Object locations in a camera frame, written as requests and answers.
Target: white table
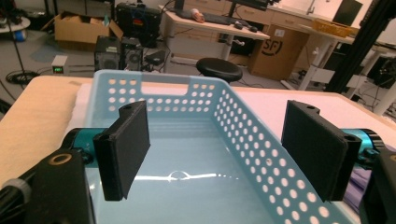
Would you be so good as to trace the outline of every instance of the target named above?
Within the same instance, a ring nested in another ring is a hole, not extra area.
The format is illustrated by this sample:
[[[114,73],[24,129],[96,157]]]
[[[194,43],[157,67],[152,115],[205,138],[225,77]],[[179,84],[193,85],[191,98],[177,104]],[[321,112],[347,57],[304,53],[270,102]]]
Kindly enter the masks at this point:
[[[21,23],[20,24],[11,23],[11,31],[15,32],[15,31],[23,30],[23,29],[26,29],[29,26],[30,26],[29,19],[21,17]],[[6,32],[9,32],[8,24],[6,24],[6,27],[0,28],[0,34],[1,33],[6,33]]]
[[[304,76],[303,81],[301,82],[298,90],[304,91],[306,90],[310,81],[321,82],[321,83],[329,83],[334,71],[325,70],[321,67],[323,61],[326,60],[326,55],[331,47],[331,45],[336,44],[337,42],[345,43],[345,44],[352,44],[354,38],[349,36],[341,37],[336,35],[326,34],[320,31],[313,29],[310,26],[300,25],[304,30],[306,30],[311,35],[320,35],[322,38],[321,45],[318,47],[317,56],[315,60],[311,63],[306,75]],[[374,54],[369,59],[368,63],[364,66],[363,70],[360,74],[353,75],[353,77],[347,83],[347,86],[350,87],[350,91],[346,94],[348,98],[352,97],[355,90],[357,90],[367,79],[367,75],[372,69],[375,62],[378,60],[379,56],[383,53],[389,52],[388,49],[373,46],[372,50]]]
[[[265,35],[263,32],[253,33],[244,27],[242,30],[238,30],[233,25],[222,25],[210,22],[200,23],[197,21],[182,19],[177,16],[174,12],[165,11],[165,37],[166,45],[170,49],[171,53],[198,55],[206,57],[221,58],[228,60],[230,55],[231,46],[233,44],[233,37],[235,35],[252,38],[256,40],[269,39],[270,36]],[[188,39],[176,35],[176,27],[183,26],[191,29],[217,32],[220,34],[226,34],[227,42],[210,42],[197,39]],[[167,58],[164,66],[164,71],[167,71],[168,64],[170,63],[170,57]]]

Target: desk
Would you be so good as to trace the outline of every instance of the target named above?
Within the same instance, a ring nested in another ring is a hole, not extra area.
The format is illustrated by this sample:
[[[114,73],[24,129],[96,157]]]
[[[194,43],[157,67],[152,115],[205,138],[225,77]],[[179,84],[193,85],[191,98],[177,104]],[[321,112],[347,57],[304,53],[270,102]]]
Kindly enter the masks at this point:
[[[36,77],[0,121],[0,183],[17,177],[59,148],[64,139],[80,86],[92,83],[82,77]],[[175,92],[178,86],[155,90]],[[369,128],[396,147],[396,125],[331,92],[284,91],[235,87],[251,110],[280,139],[286,102],[297,100],[320,108],[320,114],[339,128]]]
[[[311,63],[311,66],[309,67],[302,83],[298,88],[299,91],[304,91],[306,90],[306,87],[308,86],[310,81],[329,83],[332,75],[334,74],[334,71],[325,70],[320,67],[320,65],[323,63],[323,60],[325,59],[328,49],[332,44],[336,44],[337,42],[352,44],[354,39],[349,36],[341,37],[319,32],[310,26],[300,25],[300,27],[306,30],[309,34],[320,35],[322,38],[322,44],[320,47],[318,47],[317,56],[315,57],[315,60]],[[379,56],[382,53],[388,52],[387,49],[377,46],[373,46],[372,50],[374,51],[374,54],[369,59],[369,62],[364,66],[361,73],[358,75],[354,75],[347,83],[347,86],[351,88],[351,91],[346,94],[347,97],[352,97],[355,90],[364,83],[364,81],[367,79],[368,73],[370,72],[371,68],[373,67]]]
[[[242,30],[238,30],[234,28],[233,25],[221,25],[210,22],[199,23],[197,21],[182,19],[174,12],[170,11],[165,11],[164,15],[167,25],[167,28],[165,29],[166,45],[170,49],[171,53],[184,53],[228,60],[228,56],[230,54],[231,46],[233,43],[233,37],[235,35],[257,40],[264,40],[270,38],[270,36],[265,35],[262,32],[250,32],[247,27],[244,27]],[[175,29],[177,26],[226,34],[228,35],[227,42],[209,42],[178,37],[177,34],[175,34]],[[167,71],[170,60],[170,57],[168,57],[165,62],[165,72]]]

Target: black box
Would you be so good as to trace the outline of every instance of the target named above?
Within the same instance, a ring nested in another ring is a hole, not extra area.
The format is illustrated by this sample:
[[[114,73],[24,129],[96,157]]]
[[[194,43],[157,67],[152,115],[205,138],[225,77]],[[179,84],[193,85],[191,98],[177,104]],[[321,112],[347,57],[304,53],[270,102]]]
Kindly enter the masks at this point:
[[[143,47],[157,47],[160,36],[160,10],[142,4],[119,3],[116,7],[116,23],[124,36],[138,38]]]
[[[120,41],[115,36],[99,35],[94,53],[95,71],[120,69]]]
[[[133,37],[123,37],[121,40],[120,69],[128,71],[141,71],[143,61],[143,48],[140,41]]]

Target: basket hole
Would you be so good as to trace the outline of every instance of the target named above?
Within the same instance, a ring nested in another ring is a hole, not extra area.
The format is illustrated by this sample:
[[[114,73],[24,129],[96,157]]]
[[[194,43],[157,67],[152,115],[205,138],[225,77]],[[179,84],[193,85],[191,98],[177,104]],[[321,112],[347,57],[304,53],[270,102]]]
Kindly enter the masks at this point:
[[[297,198],[297,191],[295,189],[290,190],[290,197],[293,199]]]
[[[308,192],[306,194],[306,197],[307,197],[308,201],[311,203],[314,203],[317,201],[317,196],[313,192]]]
[[[265,162],[267,163],[268,166],[272,166],[272,160],[271,159],[267,159],[267,160],[265,160]]]
[[[296,211],[291,212],[291,216],[293,217],[294,220],[299,220],[300,219],[300,214]]]
[[[274,175],[279,175],[280,174],[280,171],[279,171],[279,169],[277,169],[277,168],[274,168]]]
[[[295,175],[296,175],[296,173],[295,173],[295,171],[293,170],[293,169],[289,169],[288,170],[288,175],[290,176],[290,177],[294,177]]]
[[[267,174],[267,169],[265,167],[262,167],[262,174],[266,175]]]
[[[276,195],[281,195],[282,194],[282,189],[280,187],[275,188],[275,194]]]
[[[276,208],[276,212],[277,212],[278,215],[282,216],[283,215],[283,208],[281,206],[278,206]]]
[[[276,199],[274,195],[270,195],[270,203],[275,203]]]
[[[323,217],[328,217],[329,216],[329,210],[326,207],[321,206],[319,208],[319,213]]]
[[[287,187],[288,184],[289,184],[289,181],[288,181],[287,178],[282,178],[282,179],[280,180],[280,183],[282,184],[283,187]]]
[[[287,198],[283,199],[283,205],[285,205],[285,207],[290,207],[289,199],[287,199]]]
[[[319,224],[319,220],[317,217],[310,217],[309,221],[311,222],[311,224]]]
[[[184,96],[187,94],[189,85],[188,84],[177,84],[177,88],[174,86],[175,84],[170,83],[161,83],[160,88],[152,88],[149,85],[145,85],[142,83],[141,92],[143,94],[154,94],[154,95],[179,95]]]
[[[271,142],[270,141],[265,141],[265,147],[270,148],[271,147]]]
[[[116,84],[116,79],[114,79],[114,78],[109,79],[108,84],[110,84],[110,85]]]
[[[268,186],[263,185],[263,186],[262,186],[262,191],[264,191],[265,193],[268,192]]]
[[[277,150],[276,150],[276,149],[273,149],[273,150],[272,150],[272,155],[273,155],[273,157],[277,157],[277,155],[278,155],[278,152],[277,152]]]
[[[297,180],[297,187],[299,189],[305,189],[305,182],[303,180]]]
[[[274,178],[271,176],[268,176],[268,184],[273,185],[274,184]]]
[[[280,160],[279,160],[279,165],[280,165],[280,166],[283,166],[283,167],[286,166],[286,160],[283,159],[283,158],[280,159]]]
[[[308,206],[306,205],[306,203],[301,202],[301,203],[298,204],[298,206],[300,207],[300,210],[302,212],[308,211]]]

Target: floor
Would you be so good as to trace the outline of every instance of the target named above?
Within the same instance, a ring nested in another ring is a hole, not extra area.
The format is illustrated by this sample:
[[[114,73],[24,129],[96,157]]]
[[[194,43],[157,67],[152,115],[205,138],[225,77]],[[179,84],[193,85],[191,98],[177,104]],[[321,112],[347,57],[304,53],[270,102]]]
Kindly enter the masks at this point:
[[[13,104],[16,99],[21,95],[26,85],[24,84],[21,70],[25,74],[33,71],[40,75],[53,76],[51,71],[51,63],[56,55],[66,55],[66,71],[67,75],[72,77],[92,77],[93,76],[93,52],[77,51],[60,49],[54,40],[53,35],[48,35],[44,32],[28,31],[27,39],[23,42],[17,43],[18,52],[21,56],[19,60],[16,47],[10,40],[9,35],[0,35],[0,99]],[[159,49],[166,49],[163,43],[158,43]],[[145,49],[144,54],[156,52],[158,49]],[[263,77],[256,77],[251,75],[246,67],[242,66],[244,71],[243,78],[234,82],[232,86],[245,86],[252,88],[266,88],[266,89],[281,89],[285,90],[279,81],[267,79]],[[199,76],[199,72],[194,67],[193,63],[174,59],[169,67],[168,73]],[[11,82],[7,81],[7,77],[12,79]],[[301,82],[297,74],[290,76],[289,84],[294,88],[298,87]],[[308,91],[323,91],[323,85],[315,85],[310,83]],[[369,110],[373,110],[374,106],[378,104],[379,100],[387,92],[387,89],[379,88],[370,81],[363,84],[362,88],[356,93],[359,95],[359,103]],[[386,113],[386,118],[392,121],[394,119],[393,113]],[[4,115],[0,110],[0,119]]]

